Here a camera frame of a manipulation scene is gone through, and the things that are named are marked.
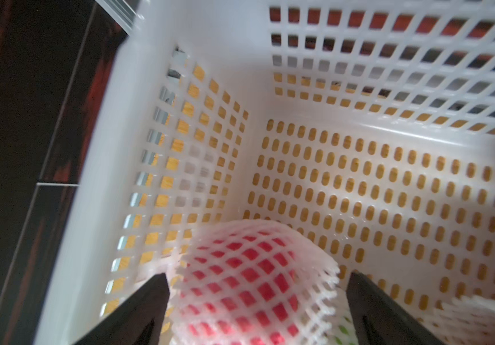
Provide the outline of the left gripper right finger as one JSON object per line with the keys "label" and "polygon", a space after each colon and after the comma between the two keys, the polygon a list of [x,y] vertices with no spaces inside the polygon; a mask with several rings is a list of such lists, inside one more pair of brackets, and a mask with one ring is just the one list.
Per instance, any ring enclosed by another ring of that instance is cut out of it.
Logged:
{"label": "left gripper right finger", "polygon": [[362,273],[351,273],[346,298],[359,344],[444,344]]}

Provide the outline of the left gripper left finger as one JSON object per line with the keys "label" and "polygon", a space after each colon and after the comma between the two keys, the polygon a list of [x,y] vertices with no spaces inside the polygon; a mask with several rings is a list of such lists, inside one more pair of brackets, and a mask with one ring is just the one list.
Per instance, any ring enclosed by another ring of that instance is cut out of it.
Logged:
{"label": "left gripper left finger", "polygon": [[166,275],[154,275],[76,343],[158,344],[169,298]]}

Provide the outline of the green apple netted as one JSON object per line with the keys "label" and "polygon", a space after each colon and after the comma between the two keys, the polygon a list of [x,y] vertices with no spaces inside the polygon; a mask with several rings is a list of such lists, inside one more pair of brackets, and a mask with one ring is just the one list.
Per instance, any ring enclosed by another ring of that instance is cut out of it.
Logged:
{"label": "green apple netted", "polygon": [[357,345],[359,342],[349,310],[346,293],[340,288],[336,289],[336,291],[337,296],[331,301],[331,306],[334,307],[335,314],[326,318],[326,321],[332,325],[325,333],[327,344]]}

